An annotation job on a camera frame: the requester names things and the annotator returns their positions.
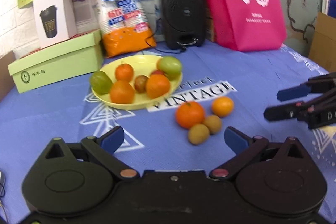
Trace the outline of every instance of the speaker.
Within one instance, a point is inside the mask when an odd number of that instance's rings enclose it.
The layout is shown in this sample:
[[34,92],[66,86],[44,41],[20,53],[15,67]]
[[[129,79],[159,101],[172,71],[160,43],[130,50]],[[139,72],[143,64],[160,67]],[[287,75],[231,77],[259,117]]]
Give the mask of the speaker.
[[170,49],[203,44],[205,9],[205,0],[161,0],[163,33]]

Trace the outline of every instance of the white brick wall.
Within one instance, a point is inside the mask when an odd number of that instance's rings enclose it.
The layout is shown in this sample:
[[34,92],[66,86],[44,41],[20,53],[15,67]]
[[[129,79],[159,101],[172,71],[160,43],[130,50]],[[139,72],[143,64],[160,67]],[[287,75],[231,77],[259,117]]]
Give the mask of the white brick wall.
[[13,50],[20,58],[38,47],[32,5],[18,9],[17,0],[0,0],[0,56]]

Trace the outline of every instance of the white object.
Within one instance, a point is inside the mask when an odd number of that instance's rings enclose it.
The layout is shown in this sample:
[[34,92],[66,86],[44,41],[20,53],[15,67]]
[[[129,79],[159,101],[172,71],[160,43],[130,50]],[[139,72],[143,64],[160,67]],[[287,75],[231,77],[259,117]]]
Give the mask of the white object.
[[77,34],[72,0],[34,0],[33,8],[41,48]]

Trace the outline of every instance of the package of disposable cups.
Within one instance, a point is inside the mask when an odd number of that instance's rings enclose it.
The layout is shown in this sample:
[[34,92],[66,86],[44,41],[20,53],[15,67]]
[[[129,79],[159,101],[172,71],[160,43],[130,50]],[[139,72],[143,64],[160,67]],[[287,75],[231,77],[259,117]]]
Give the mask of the package of disposable cups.
[[140,0],[91,0],[109,57],[155,47]]

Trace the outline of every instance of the light green shoe box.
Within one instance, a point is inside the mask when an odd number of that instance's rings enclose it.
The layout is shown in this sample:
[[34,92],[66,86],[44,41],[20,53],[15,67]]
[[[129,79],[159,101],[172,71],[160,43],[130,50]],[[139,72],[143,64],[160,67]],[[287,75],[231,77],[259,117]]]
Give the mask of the light green shoe box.
[[8,66],[19,93],[101,68],[100,31],[55,44]]

